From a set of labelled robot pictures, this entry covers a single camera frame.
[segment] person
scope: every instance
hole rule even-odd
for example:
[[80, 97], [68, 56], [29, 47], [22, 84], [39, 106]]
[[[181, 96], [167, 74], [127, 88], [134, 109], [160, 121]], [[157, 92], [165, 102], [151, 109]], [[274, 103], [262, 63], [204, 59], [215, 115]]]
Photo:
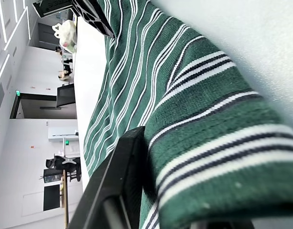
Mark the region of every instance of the person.
[[61, 56], [63, 54], [62, 49], [60, 48], [60, 46], [55, 47], [55, 52], [59, 53]]
[[71, 74], [71, 68], [69, 65], [67, 64], [64, 64], [63, 65], [63, 71], [59, 71], [59, 74], [58, 74], [58, 78], [61, 80], [61, 81], [66, 81], [66, 80], [69, 80], [71, 77], [70, 77], [70, 74]]

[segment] green striped towel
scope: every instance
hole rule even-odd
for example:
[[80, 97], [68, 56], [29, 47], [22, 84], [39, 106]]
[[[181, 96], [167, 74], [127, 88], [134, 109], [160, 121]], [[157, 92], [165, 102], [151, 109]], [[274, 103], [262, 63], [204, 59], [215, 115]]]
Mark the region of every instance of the green striped towel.
[[293, 130], [230, 58], [146, 0], [99, 0], [105, 77], [85, 137], [89, 175], [127, 130], [146, 126], [155, 191], [140, 228], [293, 214]]

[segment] plastic bag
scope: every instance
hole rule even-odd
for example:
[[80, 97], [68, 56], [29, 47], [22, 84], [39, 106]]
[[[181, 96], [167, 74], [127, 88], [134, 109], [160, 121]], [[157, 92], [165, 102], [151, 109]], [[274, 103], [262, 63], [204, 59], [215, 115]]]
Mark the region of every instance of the plastic bag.
[[60, 39], [60, 45], [68, 52], [75, 53], [77, 37], [74, 22], [67, 20], [62, 25], [60, 23], [53, 25], [52, 29], [55, 31], [55, 37]]

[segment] white stripe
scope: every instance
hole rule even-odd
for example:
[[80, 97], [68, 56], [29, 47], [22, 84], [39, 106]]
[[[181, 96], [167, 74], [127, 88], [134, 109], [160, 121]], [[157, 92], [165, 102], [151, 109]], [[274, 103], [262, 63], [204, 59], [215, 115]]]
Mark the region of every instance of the white stripe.
[[155, 224], [158, 225], [158, 222], [156, 222], [157, 220], [158, 220], [158, 211], [157, 211], [156, 215], [154, 216], [152, 222], [150, 223], [150, 226], [146, 229], [151, 229], [152, 227], [154, 227]]
[[198, 36], [198, 37], [196, 37], [196, 38], [193, 38], [192, 40], [190, 40], [190, 41], [186, 44], [186, 46], [184, 47], [183, 51], [181, 51], [181, 54], [180, 54], [180, 56], [179, 56], [179, 58], [178, 58], [178, 61], [177, 61], [177, 63], [175, 64], [175, 66], [174, 66], [174, 68], [173, 68], [173, 71], [172, 71], [172, 73], [171, 73], [171, 75], [170, 75], [169, 81], [168, 81], [168, 83], [167, 83], [166, 90], [168, 90], [168, 88], [170, 87], [170, 84], [172, 83], [172, 78], [173, 78], [173, 76], [174, 76], [174, 74], [175, 74], [176, 69], [178, 68], [178, 66], [179, 66], [179, 64], [180, 64], [180, 61], [182, 60], [182, 58], [183, 58], [183, 56], [184, 56], [185, 51], [187, 50], [187, 47], [188, 47], [191, 43], [193, 43], [194, 41], [199, 40], [199, 39], [201, 39], [201, 38], [203, 38], [203, 37], [204, 37], [204, 36]]
[[[165, 23], [161, 26], [161, 28], [160, 28], [158, 34], [156, 35], [155, 39], [152, 41], [151, 46], [150, 46], [150, 48], [149, 48], [149, 50], [148, 50], [148, 52], [147, 52], [147, 55], [146, 55], [146, 81], [145, 81], [145, 87], [143, 88], [143, 91], [142, 91], [142, 93], [140, 94], [140, 97], [139, 97], [139, 99], [138, 99], [137, 104], [140, 104], [140, 100], [142, 99], [142, 97], [143, 97], [143, 95], [144, 95], [144, 93], [145, 93], [145, 91], [146, 91], [146, 88], [147, 88], [147, 66], [148, 66], [148, 58], [149, 58], [149, 56], [150, 56], [150, 52], [151, 52], [151, 50], [152, 50], [152, 48], [153, 48], [154, 43], [157, 41], [157, 38], [159, 37], [159, 35], [161, 34], [162, 30], [164, 29], [165, 25], [167, 24], [167, 22], [168, 22], [171, 18], [172, 18], [172, 17], [169, 17], [169, 18], [165, 21]], [[136, 112], [136, 110], [137, 110], [138, 107], [139, 107], [139, 106], [137, 105], [137, 106], [135, 107], [134, 111], [132, 112], [132, 114], [131, 114], [131, 116], [130, 116], [130, 118], [129, 118], [129, 121], [128, 121], [128, 124], [127, 124], [127, 128], [126, 128], [126, 130], [129, 130], [129, 126], [130, 126], [130, 124], [131, 124], [131, 121], [132, 121], [133, 115], [135, 114], [135, 112]]]
[[152, 140], [150, 141], [150, 144], [149, 144], [149, 148], [148, 149], [150, 150], [150, 148], [153, 146], [154, 141], [158, 137], [160, 137], [161, 135], [163, 135], [165, 132], [169, 131], [170, 129], [172, 129], [172, 128], [176, 127], [176, 126], [179, 126], [179, 125], [188, 123], [190, 121], [193, 121], [195, 119], [204, 117], [204, 116], [210, 114], [211, 112], [219, 109], [220, 107], [225, 106], [226, 104], [232, 102], [235, 99], [241, 98], [243, 96], [252, 95], [252, 94], [258, 94], [258, 93], [257, 92], [242, 92], [242, 93], [238, 93], [238, 94], [232, 95], [232, 96], [228, 97], [227, 99], [224, 99], [223, 101], [219, 102], [218, 104], [215, 104], [213, 107], [209, 108], [208, 110], [206, 110], [206, 111], [204, 111], [204, 112], [202, 112], [202, 113], [200, 113], [200, 114], [198, 114], [196, 116], [190, 117], [190, 118], [188, 118], [186, 120], [180, 121], [178, 123], [174, 123], [173, 125], [170, 125], [170, 126], [164, 128], [163, 130], [161, 130], [158, 134], [156, 134], [152, 138]]
[[102, 130], [102, 132], [101, 132], [101, 135], [98, 137], [98, 139], [97, 139], [97, 141], [96, 141], [96, 143], [95, 143], [95, 145], [94, 145], [94, 147], [93, 147], [94, 151], [93, 151], [93, 154], [92, 154], [91, 160], [90, 160], [90, 162], [89, 162], [89, 165], [87, 166], [87, 169], [88, 169], [88, 170], [91, 168], [91, 166], [93, 166], [93, 163], [94, 163], [94, 160], [95, 160], [95, 151], [96, 151], [96, 149], [98, 148], [98, 146], [100, 145], [100, 143], [101, 143], [101, 141], [102, 141], [104, 135], [106, 134], [106, 132], [109, 131], [110, 128], [112, 127], [112, 125], [113, 125], [112, 120], [113, 120], [113, 119], [114, 119], [114, 113], [112, 113], [112, 116], [111, 116], [111, 118], [110, 118], [110, 120], [109, 120], [109, 124], [108, 124], [106, 127], [104, 127], [104, 129], [102, 129], [102, 127], [101, 127], [101, 129], [100, 129], [100, 130]]
[[122, 24], [123, 24], [123, 11], [122, 11], [122, 7], [121, 7], [121, 0], [119, 0], [119, 9], [120, 9], [120, 29], [119, 29], [119, 34], [117, 36], [117, 39], [116, 39], [116, 46], [115, 46], [115, 51], [118, 47], [118, 44], [119, 44], [119, 39], [120, 39], [120, 36], [121, 36], [121, 33], [122, 33]]
[[[217, 148], [221, 145], [224, 145], [228, 142], [232, 143], [236, 140], [247, 138], [249, 136], [255, 135], [255, 134], [266, 134], [266, 133], [277, 133], [278, 134], [290, 134], [293, 135], [293, 130], [289, 128], [288, 126], [281, 125], [281, 124], [263, 124], [263, 125], [255, 125], [250, 126], [247, 128], [244, 128], [242, 130], [236, 131], [234, 133], [227, 134], [225, 136], [222, 136], [218, 139], [215, 139], [211, 142], [208, 142], [198, 148], [198, 151], [208, 151], [210, 149]], [[166, 166], [160, 171], [156, 178], [156, 186], [159, 185], [159, 183], [162, 181], [163, 177], [174, 167], [178, 166], [184, 161], [189, 160], [190, 158], [197, 155], [197, 150], [191, 150], [185, 154], [182, 154], [181, 156], [178, 156], [177, 158], [170, 161]]]
[[[99, 133], [100, 131], [102, 131], [103, 125], [104, 125], [104, 123], [105, 123], [105, 121], [106, 121], [106, 119], [107, 119], [108, 117], [109, 117], [109, 115], [106, 116], [106, 118], [104, 119], [104, 121], [103, 121], [101, 127], [100, 127], [99, 130], [94, 134], [92, 140], [90, 141], [90, 146], [92, 146], [92, 142], [93, 142], [94, 138], [98, 135], [98, 133]], [[86, 160], [88, 160], [88, 158], [89, 158], [89, 152], [90, 152], [90, 149], [91, 149], [91, 148], [92, 148], [92, 147], [89, 148], [88, 153], [86, 153], [86, 151], [84, 150], [84, 155], [87, 155], [87, 156], [85, 156], [85, 158], [87, 158]]]
[[[147, 4], [145, 4], [145, 7], [144, 7], [144, 10], [143, 10], [142, 15], [144, 15], [144, 12], [145, 12], [145, 10], [146, 10], [146, 7], [147, 7]], [[137, 25], [139, 25], [139, 23], [141, 22], [142, 18], [143, 18], [143, 17], [141, 16], [141, 18], [139, 19]], [[142, 29], [142, 37], [144, 37], [144, 39], [145, 39], [145, 37], [146, 37], [146, 32], [145, 32], [146, 28], [147, 28], [147, 30], [148, 30], [148, 29], [150, 28], [150, 26], [147, 24], [147, 25]], [[133, 55], [135, 54], [135, 51], [136, 51], [136, 45], [137, 45], [137, 42], [138, 42], [138, 39], [136, 39], [136, 43], [135, 43], [135, 48], [134, 48]], [[121, 96], [122, 92], [123, 92], [124, 89], [126, 88], [126, 84], [127, 84], [128, 79], [129, 79], [129, 74], [130, 74], [130, 70], [129, 70], [129, 72], [128, 72], [128, 76], [127, 76], [127, 78], [126, 78], [126, 82], [125, 82], [123, 88], [121, 89], [121, 91], [119, 92], [118, 96], [116, 97], [116, 99], [115, 99], [115, 101], [114, 101], [114, 104], [113, 104], [113, 110], [114, 110], [114, 108], [115, 108], [115, 104], [116, 104], [116, 102], [118, 101], [118, 99], [119, 99], [119, 97]], [[123, 106], [121, 112], [119, 112], [119, 114], [118, 114], [118, 116], [117, 116], [117, 118], [116, 118], [117, 130], [118, 130], [118, 119], [119, 119], [119, 116], [122, 115], [122, 111], [124, 110], [125, 106], [126, 106], [126, 105]], [[108, 146], [108, 148], [110, 148], [110, 147], [112, 147], [112, 146], [115, 146], [115, 142], [113, 142], [110, 146]]]
[[129, 47], [130, 47], [130, 43], [131, 43], [132, 26], [133, 26], [134, 20], [135, 20], [136, 15], [137, 15], [137, 10], [136, 10], [135, 5], [133, 5], [133, 1], [130, 0], [129, 2], [130, 2], [130, 5], [131, 5], [131, 12], [132, 13], [131, 13], [131, 18], [130, 18], [130, 22], [129, 22], [129, 25], [128, 25], [128, 31], [127, 31], [127, 36], [126, 36], [126, 49], [125, 49], [125, 51], [124, 51], [124, 53], [123, 53], [118, 65], [114, 69], [113, 74], [111, 76], [111, 82], [109, 84], [109, 88], [110, 88], [111, 92], [113, 91], [113, 86], [116, 83], [116, 81], [118, 80], [119, 76], [121, 75], [121, 72], [123, 71], [123, 69], [124, 69], [124, 67], [126, 65], [128, 55], [129, 55]]
[[[118, 35], [118, 37], [117, 37], [117, 41], [116, 41], [116, 46], [115, 46], [115, 50], [116, 50], [116, 48], [118, 47], [118, 43], [119, 43], [119, 38], [120, 38], [120, 36], [121, 36], [121, 31], [122, 31], [122, 21], [123, 21], [123, 11], [122, 11], [122, 8], [121, 8], [121, 0], [119, 0], [119, 8], [120, 8], [120, 12], [121, 12], [121, 21], [120, 21], [120, 31], [119, 31], [119, 35]], [[133, 21], [134, 20], [134, 18], [133, 18], [133, 11], [132, 11], [132, 15], [131, 15], [131, 20]], [[118, 65], [117, 65], [117, 67], [115, 68], [115, 71], [113, 72], [113, 74], [111, 75], [111, 79], [110, 79], [110, 91], [112, 91], [112, 85], [111, 85], [111, 82], [112, 82], [112, 80], [114, 80], [114, 77], [115, 77], [115, 72], [118, 70], [118, 66], [123, 62], [124, 60], [123, 59], [121, 59], [120, 61], [119, 61], [119, 63], [118, 63]], [[101, 120], [101, 118], [103, 117], [103, 115], [98, 115], [98, 117], [97, 117], [97, 119], [99, 119], [99, 120]], [[93, 130], [96, 128], [96, 126], [98, 125], [98, 123], [93, 123], [93, 125], [89, 128], [89, 131], [88, 131], [88, 134], [87, 134], [87, 137], [86, 137], [86, 139], [87, 140], [89, 140], [89, 138], [90, 138], [90, 134], [93, 132]]]
[[138, 67], [137, 67], [135, 76], [134, 76], [134, 78], [132, 80], [132, 83], [131, 83], [131, 86], [130, 86], [130, 91], [129, 91], [128, 96], [126, 98], [126, 102], [125, 102], [124, 106], [122, 107], [122, 110], [118, 114], [118, 117], [116, 118], [117, 127], [119, 127], [121, 121], [123, 120], [124, 116], [126, 115], [126, 112], [127, 112], [127, 109], [128, 109], [128, 107], [130, 105], [130, 101], [131, 101], [131, 99], [133, 97], [135, 88], [136, 88], [136, 86], [137, 86], [137, 84], [139, 82], [139, 79], [141, 77], [141, 71], [142, 71], [142, 66], [143, 66], [143, 56], [144, 56], [144, 42], [145, 42], [145, 39], [147, 37], [147, 33], [148, 33], [149, 29], [151, 28], [151, 26], [158, 20], [158, 18], [162, 14], [163, 13], [161, 13], [160, 10], [154, 11], [152, 16], [151, 16], [151, 18], [150, 18], [150, 21], [143, 28], [142, 38], [141, 38], [141, 45], [140, 45], [141, 49], [140, 49]]
[[112, 46], [114, 45], [114, 43], [115, 43], [115, 39], [114, 38], [112, 38], [111, 39], [111, 44], [109, 44], [109, 50], [112, 48]]
[[157, 85], [157, 76], [158, 72], [161, 68], [161, 66], [164, 64], [164, 62], [167, 60], [169, 55], [174, 50], [177, 42], [181, 38], [181, 36], [185, 33], [185, 31], [189, 29], [188, 26], [182, 24], [178, 31], [174, 34], [173, 38], [170, 40], [168, 45], [160, 52], [159, 56], [155, 60], [155, 64], [153, 66], [152, 70], [152, 79], [151, 79], [151, 97], [150, 100], [146, 106], [145, 111], [143, 112], [141, 119], [139, 121], [138, 126], [141, 126], [142, 124], [145, 124], [147, 120], [149, 119], [152, 111], [154, 110], [155, 100], [156, 100], [156, 85]]
[[[93, 112], [92, 117], [94, 116], [94, 114], [95, 114], [95, 112], [96, 112], [96, 108], [98, 107], [99, 102], [101, 101], [102, 96], [103, 96], [103, 94], [104, 94], [104, 91], [105, 91], [105, 88], [106, 88], [106, 82], [107, 82], [108, 74], [109, 74], [109, 70], [108, 70], [107, 73], [106, 73], [106, 76], [105, 76], [105, 82], [104, 82], [104, 87], [103, 87], [103, 90], [102, 90], [102, 92], [101, 92], [100, 98], [98, 99], [98, 102], [97, 102], [97, 104], [96, 104], [96, 106], [95, 106], [95, 109], [94, 109], [94, 112]], [[100, 120], [100, 115], [97, 116], [97, 119], [96, 119], [95, 122], [97, 122], [97, 120]], [[95, 125], [95, 123], [94, 123], [94, 124], [89, 128], [88, 132], [85, 134], [84, 151], [86, 150], [86, 148], [85, 148], [86, 142], [89, 140], [90, 134], [92, 133], [92, 131], [94, 130], [94, 128], [96, 127], [96, 125]]]
[[211, 53], [211, 54], [209, 54], [209, 55], [203, 56], [203, 57], [201, 57], [201, 58], [198, 58], [198, 59], [192, 61], [192, 62], [189, 63], [186, 67], [184, 67], [184, 68], [180, 71], [179, 74], [177, 74], [175, 80], [177, 80], [178, 77], [179, 77], [180, 75], [182, 75], [185, 71], [187, 71], [188, 69], [194, 67], [195, 65], [197, 65], [197, 64], [199, 64], [199, 63], [202, 63], [203, 61], [206, 61], [206, 60], [208, 60], [208, 59], [211, 59], [211, 58], [213, 58], [213, 57], [216, 57], [216, 56], [222, 55], [222, 54], [225, 54], [225, 53], [224, 53], [223, 51], [218, 51], [218, 52]]
[[[196, 169], [196, 168], [199, 168], [202, 166], [206, 166], [212, 162], [218, 161], [218, 160], [225, 158], [227, 156], [235, 155], [235, 154], [242, 152], [242, 151], [245, 151], [245, 150], [255, 149], [258, 147], [262, 147], [262, 146], [272, 146], [272, 145], [276, 145], [276, 144], [280, 144], [280, 145], [284, 145], [284, 146], [293, 146], [293, 139], [278, 138], [278, 137], [258, 139], [258, 140], [243, 143], [239, 146], [227, 148], [225, 150], [217, 152], [217, 153], [210, 155], [208, 157], [204, 157], [204, 158], [197, 160], [193, 163], [187, 164], [186, 166], [184, 166], [184, 167], [176, 170], [174, 173], [170, 174], [165, 179], [165, 181], [162, 183], [162, 185], [160, 186], [160, 188], [158, 190], [158, 194], [160, 195], [162, 193], [162, 191], [167, 187], [167, 185], [171, 181], [177, 179], [178, 177], [184, 175], [185, 173], [187, 173], [193, 169]], [[192, 151], [197, 156], [197, 155], [201, 155], [201, 154], [205, 153], [207, 150], [205, 150], [203, 147], [198, 147], [198, 148], [193, 149]]]
[[115, 129], [116, 129], [116, 125], [114, 126], [114, 129], [113, 129], [113, 131], [112, 131], [112, 133], [111, 133], [111, 135], [109, 136], [109, 137], [107, 137], [106, 139], [105, 139], [105, 141], [104, 142], [102, 142], [102, 147], [101, 147], [101, 149], [100, 149], [100, 151], [99, 151], [99, 154], [98, 154], [98, 160], [97, 160], [97, 163], [95, 164], [95, 168], [97, 168], [97, 166], [98, 166], [98, 164], [99, 164], [99, 161], [100, 161], [100, 157], [101, 157], [101, 153], [102, 153], [102, 149], [103, 149], [103, 147], [104, 147], [104, 145], [105, 145], [105, 142], [109, 139], [109, 138], [111, 138], [113, 135], [114, 135], [114, 131], [115, 131]]
[[[146, 4], [145, 4], [145, 8], [144, 8], [144, 11], [143, 11], [143, 13], [142, 13], [142, 15], [141, 15], [141, 17], [140, 17], [140, 20], [139, 20], [139, 22], [138, 23], [140, 23], [140, 21], [142, 20], [142, 18], [143, 18], [143, 15], [144, 15], [144, 13], [145, 13], [145, 9], [146, 9], [146, 7], [147, 7], [147, 3], [149, 3], [149, 1], [147, 1], [146, 2]], [[117, 102], [117, 100], [118, 100], [118, 98], [120, 97], [120, 95], [121, 95], [121, 93], [122, 93], [122, 91], [125, 89], [125, 85], [124, 85], [124, 87], [123, 87], [123, 89], [119, 92], [119, 94], [118, 94], [118, 96], [117, 96], [117, 98], [115, 99], [115, 102], [114, 102], [114, 104], [113, 104], [113, 110], [114, 110], [114, 107], [115, 107], [115, 104], [116, 104], [116, 102]], [[118, 114], [118, 116], [117, 116], [117, 118], [116, 118], [116, 125], [117, 126], [115, 126], [115, 127], [117, 127], [117, 130], [118, 130], [118, 118], [120, 117], [120, 115], [122, 115], [122, 112], [121, 113], [119, 113]], [[109, 126], [111, 127], [111, 125], [112, 125], [112, 123], [113, 123], [113, 118], [111, 118], [110, 119], [110, 123], [109, 123]], [[98, 144], [96, 144], [96, 146], [94, 147], [94, 153], [95, 153], [95, 151], [96, 151], [96, 149], [97, 149], [97, 147], [98, 147]]]
[[230, 60], [230, 58], [228, 56], [224, 56], [224, 57], [221, 57], [221, 58], [219, 58], [217, 60], [214, 60], [214, 61], [211, 61], [209, 63], [206, 63], [206, 64], [200, 66], [199, 68], [194, 69], [193, 71], [183, 75], [182, 77], [180, 77], [176, 81], [174, 81], [173, 84], [171, 85], [171, 88], [175, 87], [178, 83], [181, 83], [183, 80], [187, 79], [188, 77], [190, 77], [190, 76], [192, 76], [192, 75], [194, 75], [196, 73], [199, 73], [200, 71], [202, 71], [202, 70], [204, 70], [206, 68], [210, 68], [210, 67], [212, 67], [212, 66], [214, 66], [214, 65], [216, 65], [216, 64], [218, 64], [218, 63], [220, 63], [222, 61], [225, 61], [225, 60]]
[[148, 215], [146, 217], [146, 220], [145, 220], [145, 222], [144, 222], [144, 224], [143, 224], [143, 226], [142, 226], [141, 229], [146, 229], [146, 226], [149, 223], [149, 221], [151, 220], [151, 217], [152, 217], [153, 213], [155, 212], [156, 207], [157, 207], [157, 202], [155, 202], [153, 204], [153, 206], [151, 207], [150, 211], [148, 212]]
[[163, 207], [169, 199], [180, 193], [181, 191], [224, 174], [235, 172], [247, 167], [259, 166], [272, 162], [293, 162], [293, 153], [282, 150], [271, 150], [260, 154], [254, 154], [245, 157], [243, 160], [230, 161], [220, 166], [213, 167], [205, 172], [197, 173], [186, 179], [181, 180], [176, 185], [167, 190], [159, 201], [159, 208]]
[[99, 112], [99, 115], [97, 116], [97, 119], [96, 119], [95, 122], [93, 123], [92, 127], [89, 129], [90, 132], [88, 133], [88, 137], [85, 138], [85, 140], [86, 140], [85, 145], [87, 144], [88, 141], [90, 141], [90, 139], [89, 139], [89, 138], [90, 138], [90, 135], [92, 134], [92, 132], [94, 131], [94, 129], [97, 127], [97, 125], [100, 123], [102, 117], [103, 117], [104, 114], [105, 114], [106, 109], [107, 109], [108, 106], [109, 106], [109, 103], [110, 103], [109, 96], [107, 96], [107, 97], [106, 97], [106, 101], [105, 101], [104, 105], [102, 106], [102, 108], [101, 108], [101, 110], [100, 110], [100, 112]]
[[219, 74], [223, 71], [225, 71], [226, 69], [229, 69], [231, 67], [234, 67], [235, 63], [233, 62], [228, 62], [224, 65], [221, 65], [220, 67], [217, 67], [213, 70], [210, 70], [209, 72], [206, 72], [202, 75], [200, 75], [197, 78], [194, 78], [186, 83], [184, 83], [183, 85], [179, 86], [178, 88], [176, 88], [175, 90], [173, 90], [172, 92], [170, 92], [169, 94], [167, 94], [166, 96], [164, 96], [159, 103], [157, 104], [157, 106], [155, 107], [154, 110], [158, 109], [163, 103], [165, 103], [167, 100], [169, 100], [170, 98], [172, 98], [173, 96], [177, 95], [178, 93], [182, 92], [183, 90], [187, 89], [188, 87], [191, 87], [203, 80], [206, 80], [216, 74]]

